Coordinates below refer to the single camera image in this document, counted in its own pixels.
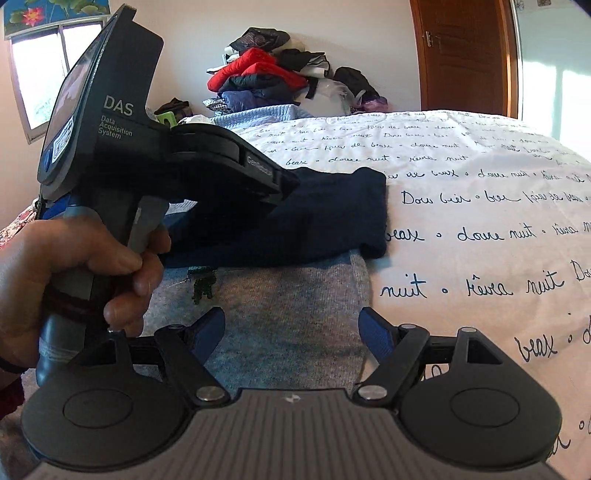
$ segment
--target white bed sheet with handwriting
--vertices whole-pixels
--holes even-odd
[[[286,168],[383,172],[388,253],[369,264],[373,308],[433,335],[480,329],[559,402],[550,463],[566,478],[591,477],[588,161],[520,121],[464,112],[236,132]]]

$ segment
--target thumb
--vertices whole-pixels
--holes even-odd
[[[85,264],[99,275],[126,275],[142,266],[138,254],[89,218],[37,220],[8,246],[17,250],[19,270],[36,283],[47,284],[52,274]]]

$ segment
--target hand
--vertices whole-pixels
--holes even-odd
[[[103,314],[113,330],[139,336],[164,272],[156,254],[168,250],[170,238],[164,229],[151,234],[140,256],[92,219],[37,220],[25,226],[0,251],[0,356],[15,365],[35,367],[45,287],[52,274],[78,265],[100,275],[133,273],[132,290],[112,299]]]

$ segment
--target window frame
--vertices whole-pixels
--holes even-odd
[[[27,143],[30,145],[34,141],[39,140],[42,138],[45,133],[47,132],[47,127],[49,122],[45,122],[44,124],[39,125],[38,127],[31,128],[31,124],[29,123],[29,119],[27,116],[27,110],[25,109],[25,102],[22,98],[21,88],[18,83],[18,75],[17,75],[17,66],[14,62],[14,56],[12,53],[12,44],[17,43],[20,41],[25,41],[28,39],[33,39],[36,37],[42,37],[47,35],[49,32],[55,32],[60,36],[61,40],[61,49],[64,55],[64,60],[66,62],[66,69],[67,72],[70,71],[72,66],[68,61],[68,55],[66,51],[66,39],[64,37],[64,28],[74,27],[76,25],[88,25],[88,24],[100,24],[101,28],[104,28],[107,24],[110,15],[97,15],[95,17],[90,18],[77,18],[75,20],[66,20],[63,22],[54,23],[51,25],[44,25],[40,28],[35,28],[34,31],[26,31],[22,33],[16,33],[11,35],[7,42],[7,49],[8,49],[8,61],[10,63],[10,77],[12,80],[12,90],[14,92],[14,98],[17,102],[17,109],[19,117],[21,118],[22,129],[24,130],[25,137],[27,139]]]

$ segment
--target black wristband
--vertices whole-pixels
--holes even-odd
[[[22,375],[24,372],[29,370],[28,368],[19,367],[18,365],[14,365],[14,364],[10,363],[9,361],[4,360],[4,358],[2,358],[1,356],[0,356],[0,369],[4,370],[5,372],[8,372],[10,374],[17,374],[17,375]]]

